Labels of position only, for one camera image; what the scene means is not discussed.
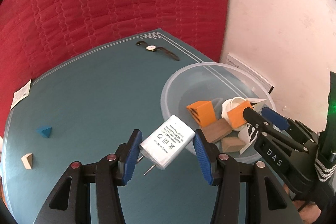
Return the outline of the right hand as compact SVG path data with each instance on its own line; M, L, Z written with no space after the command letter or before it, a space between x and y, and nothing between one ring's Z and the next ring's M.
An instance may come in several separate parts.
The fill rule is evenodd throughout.
M321 214L321 210L315 203L306 203L305 201L292 201L304 224L314 223Z

